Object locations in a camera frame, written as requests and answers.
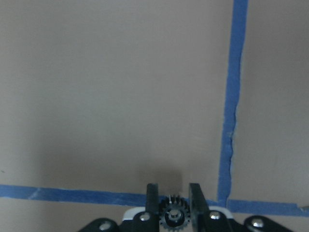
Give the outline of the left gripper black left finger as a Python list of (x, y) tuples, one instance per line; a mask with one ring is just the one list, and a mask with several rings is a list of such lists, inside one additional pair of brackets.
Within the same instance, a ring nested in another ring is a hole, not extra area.
[(159, 215), (158, 184), (147, 184), (145, 211)]

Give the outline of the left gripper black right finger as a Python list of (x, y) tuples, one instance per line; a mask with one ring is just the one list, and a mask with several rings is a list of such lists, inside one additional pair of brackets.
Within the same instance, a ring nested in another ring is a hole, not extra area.
[(209, 206), (206, 202), (200, 184), (198, 183), (189, 184), (189, 203), (190, 203), (190, 214), (192, 218), (196, 218), (209, 211)]

